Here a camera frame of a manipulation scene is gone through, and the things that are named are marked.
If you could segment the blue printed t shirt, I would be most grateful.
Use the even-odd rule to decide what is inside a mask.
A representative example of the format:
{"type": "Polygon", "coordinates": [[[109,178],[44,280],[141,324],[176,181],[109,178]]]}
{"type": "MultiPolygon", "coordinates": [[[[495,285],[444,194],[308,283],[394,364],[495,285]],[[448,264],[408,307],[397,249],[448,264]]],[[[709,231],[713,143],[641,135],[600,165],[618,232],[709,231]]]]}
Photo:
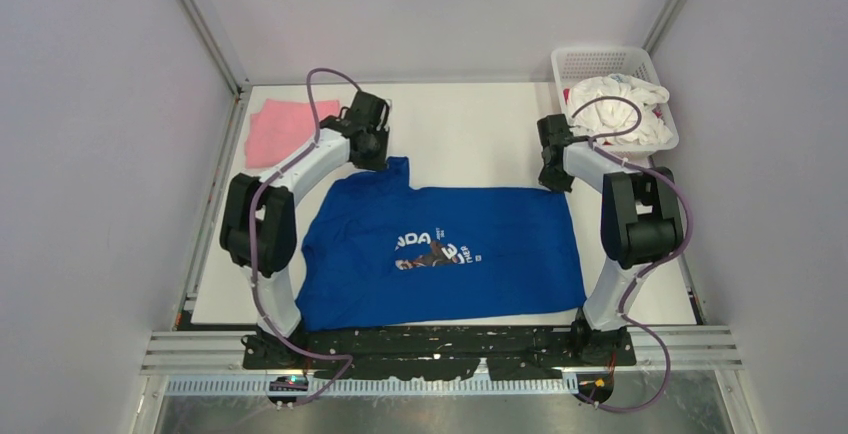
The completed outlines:
{"type": "Polygon", "coordinates": [[[562,312],[586,293],[566,198],[410,185],[410,164],[329,188],[302,242],[310,331],[562,312]]]}

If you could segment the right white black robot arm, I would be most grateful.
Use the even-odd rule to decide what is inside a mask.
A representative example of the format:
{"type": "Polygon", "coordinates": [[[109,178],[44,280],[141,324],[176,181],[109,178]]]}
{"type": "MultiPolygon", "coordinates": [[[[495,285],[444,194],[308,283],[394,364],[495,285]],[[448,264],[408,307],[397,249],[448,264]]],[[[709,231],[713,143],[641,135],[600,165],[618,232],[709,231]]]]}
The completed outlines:
{"type": "Polygon", "coordinates": [[[569,192],[581,180],[601,196],[600,240],[606,255],[592,292],[571,323],[568,349],[596,364],[622,348],[628,314],[649,272],[683,244],[685,232],[670,170],[650,170],[572,133],[563,114],[536,123],[540,184],[569,192]]]}

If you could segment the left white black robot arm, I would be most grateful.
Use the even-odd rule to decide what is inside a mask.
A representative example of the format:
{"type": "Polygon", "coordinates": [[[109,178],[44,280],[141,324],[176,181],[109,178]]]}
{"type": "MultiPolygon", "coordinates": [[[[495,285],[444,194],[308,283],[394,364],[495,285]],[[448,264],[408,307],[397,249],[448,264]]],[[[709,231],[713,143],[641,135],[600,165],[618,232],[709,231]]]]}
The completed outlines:
{"type": "Polygon", "coordinates": [[[240,173],[228,185],[219,244],[245,269],[259,330],[272,338],[268,354],[298,366],[310,353],[295,334],[301,322],[288,268],[298,245],[296,208],[336,169],[387,167],[390,101],[357,91],[339,114],[313,119],[308,141],[260,175],[240,173]]]}

